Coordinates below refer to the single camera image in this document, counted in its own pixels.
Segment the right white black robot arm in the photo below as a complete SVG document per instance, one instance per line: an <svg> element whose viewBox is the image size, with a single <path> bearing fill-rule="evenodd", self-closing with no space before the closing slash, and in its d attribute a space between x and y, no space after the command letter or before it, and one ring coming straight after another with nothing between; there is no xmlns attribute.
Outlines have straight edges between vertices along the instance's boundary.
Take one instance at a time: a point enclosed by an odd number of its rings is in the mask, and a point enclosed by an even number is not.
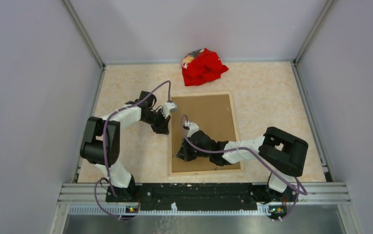
<svg viewBox="0 0 373 234"><path fill-rule="evenodd" d="M256 138L242 141L215 141L197 127L185 127L176 156L184 161L199 157L217 166L258 160L270 176L265 188L268 199L278 201L291 188L296 195L307 195L298 177L302 176L308 143L276 127L268 127Z"/></svg>

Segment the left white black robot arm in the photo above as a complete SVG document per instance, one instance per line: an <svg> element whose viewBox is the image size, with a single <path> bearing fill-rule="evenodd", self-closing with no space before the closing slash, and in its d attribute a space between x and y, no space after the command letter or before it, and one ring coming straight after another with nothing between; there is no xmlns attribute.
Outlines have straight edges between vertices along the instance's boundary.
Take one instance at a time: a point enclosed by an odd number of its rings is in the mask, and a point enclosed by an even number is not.
<svg viewBox="0 0 373 234"><path fill-rule="evenodd" d="M170 114L177 105L168 100L160 107L154 105L154 94L142 91L138 99L103 117L89 117L80 146L80 156L100 168L105 174L112 196L131 201L136 195L135 181L119 161L120 135L127 127L137 122L148 124L160 135L169 134Z"/></svg>

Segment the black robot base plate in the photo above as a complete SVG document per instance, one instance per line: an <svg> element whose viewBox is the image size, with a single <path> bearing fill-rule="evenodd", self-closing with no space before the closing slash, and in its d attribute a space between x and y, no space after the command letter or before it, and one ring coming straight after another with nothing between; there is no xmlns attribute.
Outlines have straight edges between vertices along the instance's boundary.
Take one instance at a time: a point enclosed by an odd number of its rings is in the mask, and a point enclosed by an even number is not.
<svg viewBox="0 0 373 234"><path fill-rule="evenodd" d="M290 188L279 193L265 183L143 183L116 188L115 193L108 188L105 201L140 204L141 211L167 211L172 204L179 211L252 211L295 200Z"/></svg>

